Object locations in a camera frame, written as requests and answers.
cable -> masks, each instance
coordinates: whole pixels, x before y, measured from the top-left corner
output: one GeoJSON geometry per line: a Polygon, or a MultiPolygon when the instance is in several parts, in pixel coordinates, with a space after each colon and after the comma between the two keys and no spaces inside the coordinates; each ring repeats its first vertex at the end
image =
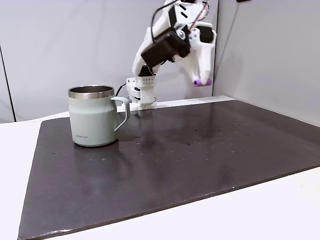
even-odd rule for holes
{"type": "Polygon", "coordinates": [[[208,1],[206,1],[205,5],[203,6],[201,12],[199,13],[199,15],[196,17],[196,19],[194,20],[193,24],[191,25],[190,29],[189,29],[189,33],[191,32],[191,30],[194,28],[194,26],[196,25],[197,21],[199,20],[202,12],[206,9],[206,6],[209,4],[208,1]]]}
{"type": "Polygon", "coordinates": [[[157,12],[159,12],[161,9],[164,9],[164,8],[170,6],[170,5],[172,5],[172,4],[174,4],[175,2],[178,2],[178,1],[179,1],[179,0],[174,0],[174,1],[172,1],[172,2],[170,2],[170,3],[168,3],[168,4],[166,4],[166,5],[164,5],[164,6],[162,6],[162,7],[159,7],[159,8],[158,8],[157,10],[155,10],[155,12],[153,13],[152,20],[151,20],[151,25],[150,25],[150,28],[151,28],[151,38],[152,38],[153,43],[156,42],[155,36],[154,36],[154,31],[153,31],[153,26],[154,26],[154,21],[155,21],[155,17],[156,17],[157,12]]]}
{"type": "Polygon", "coordinates": [[[118,94],[119,94],[119,92],[120,92],[120,90],[122,89],[122,87],[124,86],[124,85],[126,85],[127,83],[125,83],[125,84],[123,84],[123,85],[121,85],[120,87],[119,87],[119,89],[118,89],[118,91],[116,92],[116,97],[118,96],[118,94]]]}

white table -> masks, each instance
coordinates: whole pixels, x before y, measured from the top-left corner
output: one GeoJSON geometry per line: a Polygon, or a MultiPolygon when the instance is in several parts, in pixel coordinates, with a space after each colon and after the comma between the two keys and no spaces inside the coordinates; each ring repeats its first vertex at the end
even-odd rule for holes
{"type": "MultiPolygon", "coordinates": [[[[206,97],[159,103],[160,107],[232,100],[206,97]]],[[[41,122],[0,124],[1,235],[16,240],[41,122]]],[[[59,236],[56,240],[94,239],[320,239],[320,168],[207,198],[130,220],[59,236]]]]}

purple tip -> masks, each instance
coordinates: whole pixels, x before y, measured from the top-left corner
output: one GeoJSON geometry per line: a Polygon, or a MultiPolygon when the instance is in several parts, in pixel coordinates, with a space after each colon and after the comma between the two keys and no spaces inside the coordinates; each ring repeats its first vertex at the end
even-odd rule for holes
{"type": "Polygon", "coordinates": [[[205,85],[203,85],[203,84],[201,83],[201,80],[200,80],[200,79],[197,79],[197,80],[194,80],[194,81],[193,81],[193,85],[194,85],[195,87],[211,86],[211,84],[212,84],[212,80],[211,80],[211,79],[208,79],[205,85]]]}

stainless steel mug rim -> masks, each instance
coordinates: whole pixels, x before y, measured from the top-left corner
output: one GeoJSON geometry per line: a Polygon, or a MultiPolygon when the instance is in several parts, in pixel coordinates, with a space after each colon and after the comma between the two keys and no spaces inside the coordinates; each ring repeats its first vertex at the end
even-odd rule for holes
{"type": "Polygon", "coordinates": [[[75,86],[68,90],[72,99],[102,99],[115,95],[115,89],[106,85],[75,86]]]}

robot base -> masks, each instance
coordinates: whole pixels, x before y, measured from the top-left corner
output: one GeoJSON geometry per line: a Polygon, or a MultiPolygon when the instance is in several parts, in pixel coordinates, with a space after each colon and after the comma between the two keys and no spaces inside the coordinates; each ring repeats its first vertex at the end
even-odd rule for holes
{"type": "MultiPolygon", "coordinates": [[[[136,102],[131,102],[130,103],[130,111],[138,111],[138,110],[145,110],[145,109],[156,109],[157,105],[158,104],[157,104],[156,101],[153,104],[146,105],[146,106],[141,106],[140,104],[138,104],[136,102]]],[[[121,109],[122,110],[125,109],[125,105],[124,104],[121,105],[121,109]]]]}

